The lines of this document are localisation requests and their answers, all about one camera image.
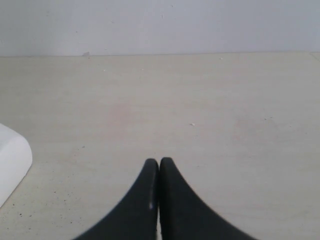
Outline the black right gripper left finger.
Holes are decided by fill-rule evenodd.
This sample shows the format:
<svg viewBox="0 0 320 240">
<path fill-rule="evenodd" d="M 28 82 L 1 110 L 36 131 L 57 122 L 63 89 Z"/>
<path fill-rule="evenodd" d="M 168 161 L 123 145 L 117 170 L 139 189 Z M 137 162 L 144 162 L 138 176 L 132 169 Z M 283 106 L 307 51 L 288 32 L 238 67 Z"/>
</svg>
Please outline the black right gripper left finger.
<svg viewBox="0 0 320 240">
<path fill-rule="evenodd" d="M 149 158 L 126 195 L 77 240 L 155 240 L 158 221 L 159 165 Z"/>
</svg>

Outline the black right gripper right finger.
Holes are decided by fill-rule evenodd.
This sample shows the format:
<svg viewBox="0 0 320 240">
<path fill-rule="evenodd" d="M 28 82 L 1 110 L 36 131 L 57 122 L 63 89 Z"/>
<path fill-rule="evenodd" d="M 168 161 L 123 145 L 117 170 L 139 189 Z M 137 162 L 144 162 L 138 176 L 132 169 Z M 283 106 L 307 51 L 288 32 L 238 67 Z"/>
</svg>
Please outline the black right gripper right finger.
<svg viewBox="0 0 320 240">
<path fill-rule="evenodd" d="M 170 157 L 160 161 L 159 214 L 163 240 L 254 239 L 198 197 Z"/>
</svg>

